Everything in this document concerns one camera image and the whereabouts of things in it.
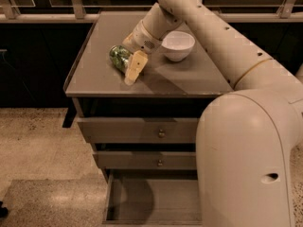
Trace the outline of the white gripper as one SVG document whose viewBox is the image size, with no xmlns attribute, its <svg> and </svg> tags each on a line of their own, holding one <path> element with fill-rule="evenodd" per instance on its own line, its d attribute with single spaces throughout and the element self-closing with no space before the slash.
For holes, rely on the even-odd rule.
<svg viewBox="0 0 303 227">
<path fill-rule="evenodd" d="M 148 62 L 148 55 L 153 53 L 162 43 L 163 35 L 157 23 L 141 20 L 122 42 L 129 51 L 135 51 L 129 58 L 124 82 L 133 85 Z"/>
</svg>

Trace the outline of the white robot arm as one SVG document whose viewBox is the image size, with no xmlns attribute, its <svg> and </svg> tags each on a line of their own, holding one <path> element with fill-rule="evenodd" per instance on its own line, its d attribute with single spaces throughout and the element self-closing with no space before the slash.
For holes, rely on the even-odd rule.
<svg viewBox="0 0 303 227">
<path fill-rule="evenodd" d="M 180 24 L 232 88 L 198 123 L 203 227 L 295 227 L 290 156 L 303 140 L 303 83 L 202 0 L 157 0 L 123 42 L 133 53 L 127 84 Z"/>
</svg>

